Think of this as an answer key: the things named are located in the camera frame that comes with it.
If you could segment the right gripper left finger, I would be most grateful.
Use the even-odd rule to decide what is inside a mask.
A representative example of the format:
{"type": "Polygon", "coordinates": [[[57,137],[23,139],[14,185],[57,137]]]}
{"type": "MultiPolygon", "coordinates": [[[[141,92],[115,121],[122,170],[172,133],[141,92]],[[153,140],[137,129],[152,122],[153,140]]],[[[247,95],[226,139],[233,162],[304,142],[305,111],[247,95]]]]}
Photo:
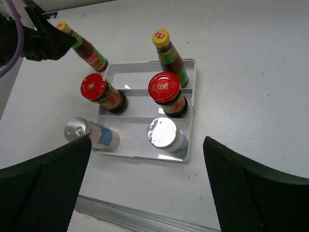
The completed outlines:
{"type": "Polygon", "coordinates": [[[88,135],[0,171],[2,232],[67,231],[91,154],[88,135]]]}

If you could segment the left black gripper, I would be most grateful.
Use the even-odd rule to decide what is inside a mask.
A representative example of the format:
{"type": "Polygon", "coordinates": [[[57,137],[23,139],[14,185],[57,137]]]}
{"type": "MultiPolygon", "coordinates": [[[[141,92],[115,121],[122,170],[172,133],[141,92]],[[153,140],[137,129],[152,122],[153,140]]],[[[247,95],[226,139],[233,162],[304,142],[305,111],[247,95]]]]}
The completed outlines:
{"type": "Polygon", "coordinates": [[[25,10],[35,28],[23,26],[24,45],[22,57],[33,61],[59,60],[77,43],[77,39],[49,23],[37,9],[25,10]]]}

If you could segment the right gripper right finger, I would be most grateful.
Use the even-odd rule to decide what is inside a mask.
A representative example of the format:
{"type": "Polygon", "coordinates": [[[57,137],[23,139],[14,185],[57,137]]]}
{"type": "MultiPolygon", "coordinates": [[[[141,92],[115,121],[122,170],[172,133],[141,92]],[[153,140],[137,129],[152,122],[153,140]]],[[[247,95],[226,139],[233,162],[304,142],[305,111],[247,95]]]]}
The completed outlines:
{"type": "Polygon", "coordinates": [[[204,160],[223,232],[307,232],[309,180],[205,137],[204,160]]]}

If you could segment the tall sauce bottle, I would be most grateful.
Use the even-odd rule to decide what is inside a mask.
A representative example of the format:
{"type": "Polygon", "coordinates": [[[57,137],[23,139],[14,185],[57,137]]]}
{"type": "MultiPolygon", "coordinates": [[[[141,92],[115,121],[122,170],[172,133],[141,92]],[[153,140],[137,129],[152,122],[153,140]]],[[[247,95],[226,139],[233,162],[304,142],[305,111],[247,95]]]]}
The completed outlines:
{"type": "Polygon", "coordinates": [[[182,88],[185,88],[189,82],[188,75],[183,59],[171,42],[168,31],[165,29],[155,31],[152,35],[152,41],[156,47],[162,70],[175,74],[182,88]]]}
{"type": "Polygon", "coordinates": [[[58,22],[56,28],[76,38],[77,42],[72,49],[95,71],[103,72],[107,69],[107,59],[88,40],[71,29],[66,22],[58,22]]]}

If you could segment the red-lid sauce jar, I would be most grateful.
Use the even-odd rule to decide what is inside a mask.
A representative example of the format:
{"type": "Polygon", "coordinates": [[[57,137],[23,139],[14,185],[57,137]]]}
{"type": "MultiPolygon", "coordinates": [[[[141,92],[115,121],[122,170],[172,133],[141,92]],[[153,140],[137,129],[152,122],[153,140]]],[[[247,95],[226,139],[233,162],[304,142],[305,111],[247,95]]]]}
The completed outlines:
{"type": "Polygon", "coordinates": [[[183,94],[178,77],[171,72],[153,76],[148,85],[150,97],[172,118],[183,117],[188,110],[188,101],[183,94]]]}
{"type": "Polygon", "coordinates": [[[120,114],[127,109],[128,100],[124,93],[115,89],[99,73],[88,75],[82,81],[80,91],[84,98],[99,104],[110,113],[120,114]]]}

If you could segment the white silver-cap shaker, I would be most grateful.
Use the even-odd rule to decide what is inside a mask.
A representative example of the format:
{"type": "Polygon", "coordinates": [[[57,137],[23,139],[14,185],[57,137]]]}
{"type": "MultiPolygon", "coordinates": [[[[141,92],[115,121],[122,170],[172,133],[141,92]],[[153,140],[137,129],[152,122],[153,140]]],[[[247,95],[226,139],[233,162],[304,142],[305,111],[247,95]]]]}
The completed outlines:
{"type": "Polygon", "coordinates": [[[147,139],[155,148],[164,150],[174,156],[187,153],[188,139],[170,118],[155,118],[148,125],[147,139]]]}
{"type": "Polygon", "coordinates": [[[67,122],[64,128],[64,136],[68,142],[84,135],[89,135],[92,148],[96,150],[113,151],[120,144],[120,135],[107,127],[82,117],[74,117],[67,122]]]}

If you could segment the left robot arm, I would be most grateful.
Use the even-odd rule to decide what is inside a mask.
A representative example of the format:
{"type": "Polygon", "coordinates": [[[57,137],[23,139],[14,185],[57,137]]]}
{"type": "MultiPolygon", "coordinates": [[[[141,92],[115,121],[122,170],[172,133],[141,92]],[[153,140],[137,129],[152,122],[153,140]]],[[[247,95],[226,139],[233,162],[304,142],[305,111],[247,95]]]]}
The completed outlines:
{"type": "MultiPolygon", "coordinates": [[[[47,13],[33,0],[14,0],[23,26],[20,57],[32,61],[59,60],[75,45],[77,39],[48,20],[57,12],[47,13]]],[[[0,2],[0,66],[7,65],[17,48],[18,34],[14,16],[5,0],[0,2]]]]}

